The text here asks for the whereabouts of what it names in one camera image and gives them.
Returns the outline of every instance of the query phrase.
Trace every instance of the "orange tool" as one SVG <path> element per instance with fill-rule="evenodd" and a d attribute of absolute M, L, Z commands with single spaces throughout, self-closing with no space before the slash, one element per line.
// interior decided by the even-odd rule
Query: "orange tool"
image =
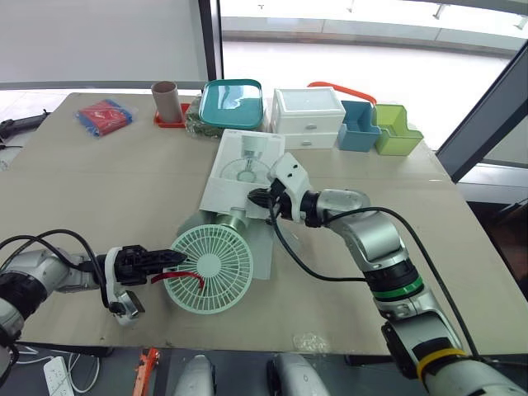
<path fill-rule="evenodd" d="M 149 380 L 152 370 L 158 363 L 159 350 L 150 348 L 141 351 L 139 356 L 139 365 L 136 371 L 138 374 L 135 377 L 133 396 L 147 396 L 149 394 Z"/>

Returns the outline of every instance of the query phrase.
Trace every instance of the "beige table surface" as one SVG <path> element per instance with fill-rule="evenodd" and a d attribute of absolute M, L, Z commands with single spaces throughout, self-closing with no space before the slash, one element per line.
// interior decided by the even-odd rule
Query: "beige table surface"
<path fill-rule="evenodd" d="M 97 252 L 141 244 L 170 246 L 196 210 L 218 141 L 152 124 L 150 96 L 112 95 L 139 109 L 138 120 L 94 139 L 73 113 L 102 94 L 68 96 L 35 132 L 12 167 L 0 172 L 0 239 L 68 228 Z M 469 207 L 424 143 L 407 158 L 332 150 L 293 154 L 313 187 L 355 188 L 398 211 L 417 230 L 483 353 L 528 351 L 528 305 Z M 342 240 L 327 229 L 284 225 L 299 238 L 301 257 L 330 276 L 360 276 Z M 448 317 L 454 317 L 410 237 L 413 262 Z M 70 252 L 67 237 L 50 239 Z M 0 252 L 0 259 L 9 251 Z M 93 346 L 156 346 L 293 351 L 315 335 L 325 351 L 386 354 L 383 323 L 365 284 L 333 284 L 304 274 L 280 246 L 270 280 L 254 280 L 242 300 L 216 315 L 179 309 L 163 283 L 134 288 L 147 312 L 122 328 L 97 291 L 55 293 L 28 318 L 24 341 Z"/>

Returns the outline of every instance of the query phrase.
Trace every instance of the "white cable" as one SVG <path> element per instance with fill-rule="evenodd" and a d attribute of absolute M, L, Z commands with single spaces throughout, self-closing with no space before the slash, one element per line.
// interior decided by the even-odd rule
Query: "white cable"
<path fill-rule="evenodd" d="M 19 351 L 18 353 L 20 353 L 21 355 L 38 355 L 39 354 L 39 352 L 36 349 L 33 349 L 30 346 L 23 345 L 23 347 L 25 347 L 27 351 Z"/>
<path fill-rule="evenodd" d="M 75 358 L 75 361 L 73 361 L 73 364 L 72 364 L 72 357 L 73 357 L 73 353 L 70 353 L 69 358 L 68 358 L 69 382 L 72 384 L 72 388 L 73 388 L 73 390 L 75 392 L 77 392 L 78 394 L 85 394 L 86 392 L 90 391 L 93 388 L 93 385 L 95 385 L 96 382 L 97 382 L 97 378 L 99 377 L 99 370 L 101 369 L 101 358 L 96 357 L 96 359 L 97 359 L 97 368 L 96 368 L 96 374 L 93 376 L 92 383 L 86 389 L 79 389 L 73 383 L 72 370 L 73 370 L 73 367 L 77 364 L 77 362 L 79 360 L 79 357 L 81 357 L 81 354 L 78 354 L 78 356 Z"/>
<path fill-rule="evenodd" d="M 40 361 L 47 361 L 48 359 L 53 359 L 55 356 L 46 356 L 41 357 L 40 359 L 36 359 L 35 361 L 18 361 L 18 365 L 32 365 L 33 363 L 39 363 Z"/>

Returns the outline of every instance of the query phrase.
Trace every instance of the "yellow ring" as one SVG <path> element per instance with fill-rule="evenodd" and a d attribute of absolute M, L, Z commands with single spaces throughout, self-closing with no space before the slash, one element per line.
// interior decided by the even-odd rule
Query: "yellow ring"
<path fill-rule="evenodd" d="M 432 352 L 429 355 L 425 356 L 418 362 L 418 365 L 416 367 L 418 378 L 422 380 L 423 369 L 425 369 L 426 365 L 428 365 L 429 363 L 437 359 L 440 359 L 444 356 L 453 356 L 453 355 L 466 356 L 464 351 L 462 351 L 461 349 L 454 349 L 454 348 L 441 349 L 439 351 Z"/>

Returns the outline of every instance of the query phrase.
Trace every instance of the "silver robot arm segment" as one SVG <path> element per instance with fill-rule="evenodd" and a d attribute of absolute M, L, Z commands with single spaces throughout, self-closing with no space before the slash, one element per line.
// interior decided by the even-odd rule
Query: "silver robot arm segment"
<path fill-rule="evenodd" d="M 68 255 L 67 266 L 49 250 L 25 252 L 15 256 L 0 271 L 0 386 L 16 359 L 15 341 L 25 320 L 54 291 L 73 293 L 102 289 L 103 304 L 119 324 L 135 323 L 144 308 L 135 294 L 125 287 L 142 285 L 147 276 L 177 266 L 186 255 L 173 250 L 149 252 L 139 245 L 114 247 L 91 262 L 83 255 Z M 104 285 L 93 275 L 94 266 L 102 267 Z"/>
<path fill-rule="evenodd" d="M 264 206 L 271 199 L 280 215 L 309 227 L 326 226 L 340 235 L 363 272 L 381 316 L 387 347 L 400 371 L 419 378 L 434 396 L 527 395 L 492 367 L 469 359 L 435 296 L 424 284 L 389 218 L 371 211 L 328 222 L 370 205 L 359 191 L 312 191 L 307 172 L 286 153 L 270 170 L 271 189 L 248 198 Z"/>

